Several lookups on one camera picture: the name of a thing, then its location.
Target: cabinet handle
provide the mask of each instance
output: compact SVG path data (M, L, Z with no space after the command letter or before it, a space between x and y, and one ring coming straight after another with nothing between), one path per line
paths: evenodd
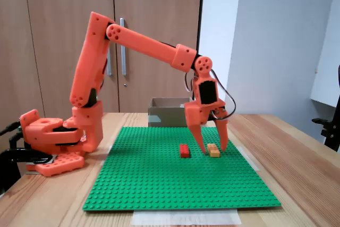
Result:
M120 18L121 27L125 26L124 18ZM125 46L121 45L121 54L122 54L122 75L126 75L126 61L125 61Z
M106 67L106 71L107 71L107 75L108 76L112 76L110 48L107 51L107 67Z

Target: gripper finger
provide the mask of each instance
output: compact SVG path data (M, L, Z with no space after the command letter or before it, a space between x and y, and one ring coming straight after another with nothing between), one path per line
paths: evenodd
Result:
M222 151L225 151L229 142L227 130L228 120L214 120L214 122L219 134L221 149Z

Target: green lego baseplate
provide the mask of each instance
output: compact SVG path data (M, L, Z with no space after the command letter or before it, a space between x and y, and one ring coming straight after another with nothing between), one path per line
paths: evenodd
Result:
M216 128L202 128L205 145L220 149ZM190 158L180 158L188 144ZM217 209L280 206L280 201L229 141L220 158L204 155L188 128L124 127L85 211Z

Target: red lego brick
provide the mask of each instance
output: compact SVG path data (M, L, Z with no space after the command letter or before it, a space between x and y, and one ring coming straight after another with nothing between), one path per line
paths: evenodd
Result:
M181 158L189 158L190 151L187 144L180 144Z

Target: yellow lego brick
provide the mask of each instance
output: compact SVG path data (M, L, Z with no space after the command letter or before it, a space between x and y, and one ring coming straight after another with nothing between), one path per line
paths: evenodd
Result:
M212 158L219 158L221 156L221 153L215 144L208 144L208 152Z

